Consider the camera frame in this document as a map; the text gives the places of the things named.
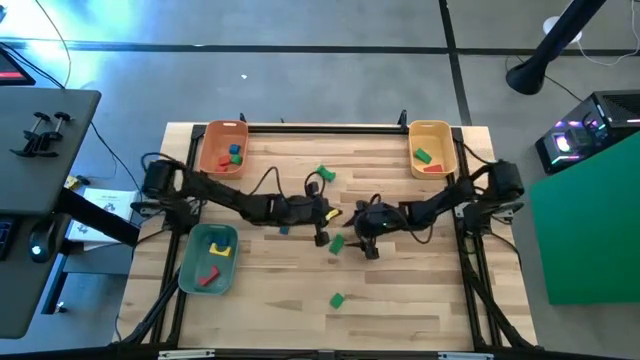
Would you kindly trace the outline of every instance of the black desk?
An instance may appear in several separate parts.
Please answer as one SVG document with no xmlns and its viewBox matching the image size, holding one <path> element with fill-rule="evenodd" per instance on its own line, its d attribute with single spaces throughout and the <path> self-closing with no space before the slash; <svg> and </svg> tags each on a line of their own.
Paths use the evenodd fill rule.
<svg viewBox="0 0 640 360">
<path fill-rule="evenodd" d="M 4 170 L 0 176 L 0 217 L 20 219 L 9 253 L 0 261 L 0 338 L 24 336 L 55 262 L 53 256 L 36 264 L 28 253 L 29 234 L 41 217 L 55 214 L 57 250 L 71 218 L 131 246 L 137 241 L 135 226 L 63 187 L 100 96 L 91 90 L 0 88 L 0 166 Z M 23 158 L 9 151 L 24 147 L 22 131 L 35 124 L 33 113 L 37 111 L 49 115 L 51 123 L 40 123 L 36 133 L 54 130 L 56 112 L 73 118 L 60 128 L 62 141 L 51 146 L 57 157 Z"/>
</svg>

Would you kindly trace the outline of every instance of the wooden tabletop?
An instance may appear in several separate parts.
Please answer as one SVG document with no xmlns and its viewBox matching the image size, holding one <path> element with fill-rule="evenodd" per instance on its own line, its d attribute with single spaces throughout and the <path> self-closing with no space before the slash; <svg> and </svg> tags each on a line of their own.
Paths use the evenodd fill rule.
<svg viewBox="0 0 640 360">
<path fill-rule="evenodd" d="M 162 152 L 186 161 L 192 123 L 169 123 Z M 480 156 L 493 159 L 489 130 L 463 127 L 465 142 Z M 277 166 L 287 196 L 302 194 L 304 178 L 319 164 L 337 173 L 324 196 L 344 211 L 327 227 L 354 240 L 341 225 L 356 200 L 381 193 L 382 200 L 424 200 L 446 186 L 445 180 L 418 180 L 409 170 L 407 137 L 401 135 L 251 134 L 241 180 L 225 183 L 250 191 L 270 166 Z M 469 157 L 471 171 L 481 164 Z M 268 178 L 259 193 L 277 192 Z M 148 221 L 140 236 L 157 231 L 162 219 Z M 408 233 L 378 238 L 380 259 L 365 260 L 356 248 L 338 256 L 316 248 L 312 226 L 260 228 L 219 205 L 203 209 L 202 223 L 228 224 L 238 231 L 241 252 L 231 289 L 223 296 L 188 295 L 181 347 L 286 348 L 349 350 L 472 350 L 453 217 L 435 223 L 433 240 L 417 243 Z M 494 231 L 512 241 L 509 227 Z M 417 233 L 425 238 L 427 233 Z M 186 244 L 181 240 L 178 264 Z M 169 234 L 156 236 L 135 251 L 120 309 L 119 329 L 128 335 L 158 296 Z M 525 339 L 536 343 L 522 274 L 515 253 L 485 236 L 494 298 Z M 329 305 L 335 293 L 346 296 L 338 310 Z M 165 317 L 169 331 L 175 296 Z M 479 307 L 485 339 L 489 331 Z"/>
</svg>

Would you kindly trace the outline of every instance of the white cable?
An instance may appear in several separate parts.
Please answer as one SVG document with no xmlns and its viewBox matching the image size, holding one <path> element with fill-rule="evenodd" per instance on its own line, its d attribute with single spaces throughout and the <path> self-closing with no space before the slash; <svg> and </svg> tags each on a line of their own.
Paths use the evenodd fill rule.
<svg viewBox="0 0 640 360">
<path fill-rule="evenodd" d="M 614 65 L 617 65 L 620 62 L 620 60 L 629 56 L 633 56 L 637 54 L 638 51 L 640 51 L 640 36 L 638 36 L 638 33 L 636 31 L 636 8 L 634 7 L 635 2 L 636 2 L 635 0 L 631 0 L 631 30 L 633 31 L 633 35 L 636 37 L 636 51 L 629 54 L 622 55 L 615 62 L 607 64 L 607 63 L 603 63 L 588 57 L 587 54 L 584 53 L 584 49 L 582 49 L 582 44 L 580 43 L 580 40 L 578 40 L 578 48 L 580 48 L 580 52 L 587 60 L 591 61 L 592 63 L 596 63 L 604 66 L 614 66 Z"/>
<path fill-rule="evenodd" d="M 40 9 L 44 13 L 44 16 L 46 16 L 47 19 L 49 19 L 49 22 L 53 26 L 53 29 L 58 33 L 58 37 L 60 37 L 60 41 L 62 41 L 62 45 L 64 46 L 64 51 L 66 51 L 67 53 L 67 60 L 69 60 L 69 62 L 67 63 L 67 79 L 64 81 L 64 87 L 66 88 L 67 84 L 69 83 L 69 78 L 71 77 L 71 55 L 69 55 L 69 48 L 67 47 L 67 42 L 64 41 L 64 38 L 62 37 L 62 34 L 60 34 L 58 27 L 53 22 L 53 20 L 51 20 L 51 18 L 49 17 L 49 14 L 47 14 L 47 11 L 44 9 L 44 7 L 42 7 L 42 4 L 40 4 L 40 1 L 35 0 L 35 2 L 36 4 L 38 4 Z"/>
</svg>

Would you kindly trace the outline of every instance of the teal bin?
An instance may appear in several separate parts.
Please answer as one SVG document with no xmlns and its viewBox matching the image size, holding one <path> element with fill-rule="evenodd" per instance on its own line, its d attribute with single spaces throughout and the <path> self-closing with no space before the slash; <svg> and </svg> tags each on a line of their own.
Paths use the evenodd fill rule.
<svg viewBox="0 0 640 360">
<path fill-rule="evenodd" d="M 231 254 L 227 256 L 209 253 L 211 243 L 228 245 Z M 191 229 L 187 249 L 184 254 L 178 284 L 189 294 L 222 295 L 231 287 L 233 272 L 238 257 L 238 233 L 227 225 L 198 224 Z M 213 266 L 220 270 L 220 276 L 207 286 L 201 286 L 200 278 L 211 275 Z"/>
</svg>

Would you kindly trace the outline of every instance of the green panel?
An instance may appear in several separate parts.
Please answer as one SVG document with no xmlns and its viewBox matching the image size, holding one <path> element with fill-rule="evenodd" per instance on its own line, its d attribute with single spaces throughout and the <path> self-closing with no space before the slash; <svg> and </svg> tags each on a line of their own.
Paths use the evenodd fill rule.
<svg viewBox="0 0 640 360">
<path fill-rule="evenodd" d="M 640 133 L 530 194 L 551 304 L 640 301 Z"/>
</svg>

